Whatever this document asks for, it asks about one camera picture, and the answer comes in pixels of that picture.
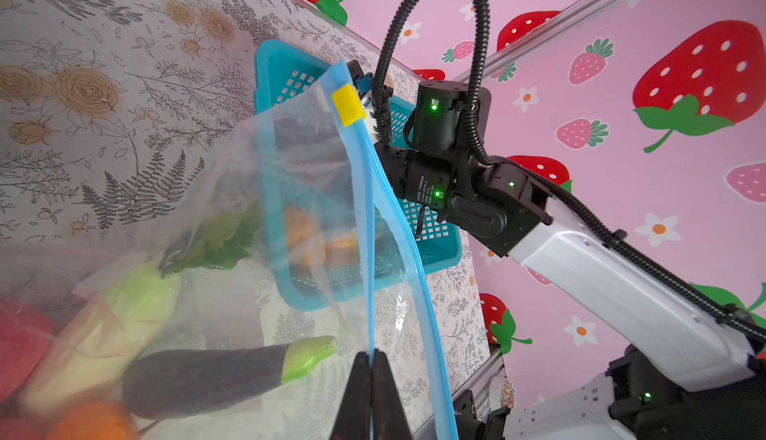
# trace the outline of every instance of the blue plastic basket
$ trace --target blue plastic basket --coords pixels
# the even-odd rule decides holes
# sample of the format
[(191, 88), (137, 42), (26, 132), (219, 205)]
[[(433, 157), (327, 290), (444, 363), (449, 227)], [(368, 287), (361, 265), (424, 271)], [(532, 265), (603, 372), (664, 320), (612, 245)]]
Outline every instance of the blue plastic basket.
[[(286, 43), (270, 40), (258, 46), (256, 53), (256, 81), (255, 109), (257, 113), (277, 105), (284, 100), (293, 98), (308, 89), (311, 83), (318, 79), (330, 65), (308, 53), (292, 47)], [(394, 129), (394, 145), (406, 148), (406, 143), (401, 137), (402, 129), (415, 107), (399, 98), (391, 99), (392, 124)], [(286, 186), (279, 183), (264, 183), (268, 189), (264, 193), (264, 209), (266, 210), (266, 228), (272, 249), (286, 249), (283, 244), (284, 226), (282, 223), (282, 203), (300, 206), (305, 193), (299, 192), (301, 187)], [(321, 198), (317, 193), (311, 193), (312, 202)], [(413, 233), (417, 224), (417, 212), (420, 205), (399, 199), (407, 222)], [(322, 211), (332, 218), (334, 209), (331, 199), (321, 201)], [(384, 251), (375, 256), (375, 287), (386, 288), (394, 282), (401, 282), (400, 275), (392, 273), (401, 272), (400, 265), (393, 262), (401, 260), (398, 254), (388, 249), (395, 249), (394, 242), (383, 242)], [(456, 265), (460, 262), (462, 247), (458, 228), (449, 223), (437, 223), (436, 214), (426, 208), (423, 234), (418, 240), (417, 247), (423, 262), (426, 274), (440, 271)], [(359, 266), (352, 265), (346, 268), (328, 268), (333, 297), (342, 300), (361, 295), (361, 282), (359, 279)], [(326, 306), (325, 297), (314, 284), (313, 279), (307, 278), (301, 273), (293, 272), (289, 268), (275, 271), (277, 287), (280, 295), (292, 307), (311, 311)]]

